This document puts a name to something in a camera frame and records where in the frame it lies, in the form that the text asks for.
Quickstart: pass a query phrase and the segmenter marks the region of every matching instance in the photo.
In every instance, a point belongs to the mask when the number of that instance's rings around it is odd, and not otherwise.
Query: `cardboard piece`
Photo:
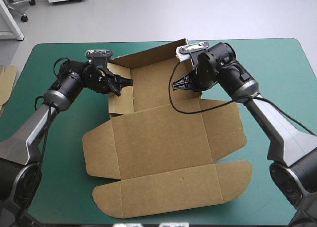
[[[198,110],[220,103],[195,98],[176,105]],[[245,143],[236,104],[194,115],[165,105],[114,117],[83,137],[88,174],[121,179],[93,191],[98,207],[116,218],[221,204],[238,197],[251,179],[251,165],[214,163]]]
[[[182,39],[146,51],[117,57],[108,63],[108,68],[112,72],[132,78],[134,81],[133,87],[121,90],[120,97],[109,95],[110,117],[169,104],[168,80],[178,62],[175,50],[178,46],[186,44],[187,40]],[[184,76],[191,68],[189,60],[181,63],[174,77]],[[200,95],[198,92],[179,90],[174,92],[172,97],[178,102]]]
[[[179,40],[115,58],[110,70],[132,78],[121,96],[109,95],[111,120],[83,136],[89,175],[120,179],[93,191],[107,215],[129,218],[221,204],[248,186],[247,161],[215,164],[245,143],[236,104],[199,114],[181,114],[169,103],[168,81],[177,64]],[[175,79],[192,68],[181,63]],[[175,91],[175,105],[196,111],[224,101],[200,99],[200,93]]]
[[[16,67],[8,66],[6,69],[0,65],[0,111],[2,106],[9,100],[16,76]]]

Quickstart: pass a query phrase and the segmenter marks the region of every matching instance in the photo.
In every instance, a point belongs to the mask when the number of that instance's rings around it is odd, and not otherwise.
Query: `corrugated cardboard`
[[[9,100],[15,76],[15,66],[10,65],[5,69],[4,66],[0,65],[0,111],[2,106]]]
[[[221,204],[248,186],[252,167],[247,161],[215,164],[246,143],[237,105],[188,115],[169,104],[175,49],[186,43],[183,39],[109,64],[112,72],[131,77],[134,86],[122,89],[120,97],[110,95],[111,120],[83,137],[88,174],[121,180],[93,191],[107,215],[129,218]],[[190,69],[190,63],[182,63],[175,78]],[[199,96],[173,92],[175,105],[184,111],[224,102]]]
[[[175,50],[178,46],[186,44],[187,40],[182,39],[113,59],[108,64],[108,68],[121,76],[132,78],[134,83],[133,87],[122,89],[120,97],[114,94],[109,95],[110,117],[169,104],[168,80],[178,62]],[[189,60],[181,63],[174,77],[187,74],[191,68]],[[192,91],[177,91],[172,94],[175,102],[199,96],[200,93]]]

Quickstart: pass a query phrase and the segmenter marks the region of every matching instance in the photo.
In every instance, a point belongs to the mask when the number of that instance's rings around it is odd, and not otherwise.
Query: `gray floor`
[[[300,41],[317,74],[317,0],[84,0],[25,5],[22,42],[0,41],[20,74],[39,43],[284,38]]]

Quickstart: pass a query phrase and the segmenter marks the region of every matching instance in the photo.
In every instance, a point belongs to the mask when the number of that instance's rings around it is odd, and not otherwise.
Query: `cardboard flap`
[[[83,136],[87,173],[121,179],[111,120]]]
[[[8,101],[12,92],[15,76],[15,66],[8,66],[5,69],[0,65],[0,106]]]
[[[116,218],[221,204],[241,195],[251,179],[252,167],[247,161],[218,166],[209,164],[106,184],[96,187],[93,197],[103,212]]]
[[[252,165],[248,161],[216,164],[223,201],[240,196],[248,187],[252,176]]]
[[[131,78],[130,69],[126,67],[108,63],[108,68],[114,74],[119,74],[120,76],[125,78]],[[108,94],[108,98],[110,114],[130,114],[134,112],[132,86],[121,89],[120,97],[111,92]]]
[[[131,70],[131,77],[136,81],[133,85],[134,111],[142,111],[169,104],[168,82],[177,58],[171,58]],[[179,64],[175,72],[175,80],[188,73],[186,63]],[[174,102],[199,97],[199,92],[177,90],[172,93]]]
[[[226,101],[199,99],[201,109],[217,106]],[[246,145],[238,105],[231,103],[220,109],[202,113],[214,162]]]
[[[122,57],[116,57],[111,60],[111,63],[128,67],[129,69],[147,66],[175,57],[175,49],[186,44],[188,44],[187,40],[181,39],[149,50],[144,50]]]
[[[121,182],[116,181],[107,185],[97,186],[93,190],[96,205],[107,215],[124,218],[122,213]]]

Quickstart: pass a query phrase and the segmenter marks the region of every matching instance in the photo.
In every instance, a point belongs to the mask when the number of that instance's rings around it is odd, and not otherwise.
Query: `chair wheel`
[[[34,0],[30,0],[30,1],[29,1],[29,4],[30,4],[30,5],[35,5],[36,2],[35,2]]]
[[[21,20],[22,22],[27,22],[28,21],[28,17],[27,16],[21,16]]]

